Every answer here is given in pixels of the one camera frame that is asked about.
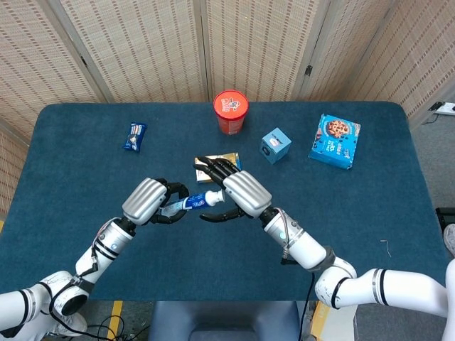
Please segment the beige folding screen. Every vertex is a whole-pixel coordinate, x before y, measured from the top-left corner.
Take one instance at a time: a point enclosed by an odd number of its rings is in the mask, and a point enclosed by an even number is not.
[[[27,156],[27,146],[0,131],[0,219],[8,213]]]
[[[455,83],[455,0],[399,1],[347,98],[396,102],[412,121],[449,81]]]
[[[207,99],[192,1],[61,3],[116,102]]]
[[[332,1],[298,100],[343,100],[352,72],[393,1]]]
[[[0,1],[0,117],[27,139],[56,102],[98,102],[37,1]]]
[[[237,89],[250,101],[290,100],[323,1],[204,2],[213,93]]]

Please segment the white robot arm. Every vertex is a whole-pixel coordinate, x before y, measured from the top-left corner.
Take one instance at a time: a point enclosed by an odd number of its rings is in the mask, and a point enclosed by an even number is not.
[[[283,247],[283,261],[290,254],[307,271],[322,271],[315,291],[327,306],[377,303],[447,317],[443,341],[455,340],[455,260],[446,271],[449,292],[434,279],[413,272],[371,269],[357,277],[352,265],[321,246],[286,212],[272,207],[272,195],[248,172],[222,158],[198,159],[206,165],[194,167],[207,173],[237,204],[224,215],[202,215],[202,219],[259,218],[264,231]]]
[[[188,196],[188,189],[180,183],[167,183],[164,179],[146,178],[124,202],[123,217],[106,222],[93,243],[76,263],[76,274],[56,272],[34,286],[0,295],[0,333],[12,337],[21,326],[38,314],[72,315],[87,301],[97,280],[107,267],[122,253],[133,239],[137,225],[147,222],[171,224],[181,219],[186,211],[173,217],[157,215],[172,193]]]

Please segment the cookie box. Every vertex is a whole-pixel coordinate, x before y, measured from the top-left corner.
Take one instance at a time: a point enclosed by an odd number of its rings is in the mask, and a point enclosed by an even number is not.
[[[322,114],[309,158],[344,169],[353,166],[360,125]]]

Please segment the blue chair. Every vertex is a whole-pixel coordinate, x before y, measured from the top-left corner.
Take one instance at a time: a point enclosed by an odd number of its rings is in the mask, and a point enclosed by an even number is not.
[[[294,301],[156,302],[149,341],[295,341]]]

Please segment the metal hinge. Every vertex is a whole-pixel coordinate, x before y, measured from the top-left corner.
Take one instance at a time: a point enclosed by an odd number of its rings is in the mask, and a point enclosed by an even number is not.
[[[436,102],[432,105],[431,108],[429,108],[428,110],[433,112],[435,110],[438,110],[440,107],[442,107],[443,105],[445,104],[445,102]]]
[[[84,57],[80,56],[80,59],[84,63],[85,67],[87,67],[87,62],[85,61]]]
[[[305,76],[311,75],[312,70],[313,70],[313,67],[311,65],[308,65],[305,70]]]

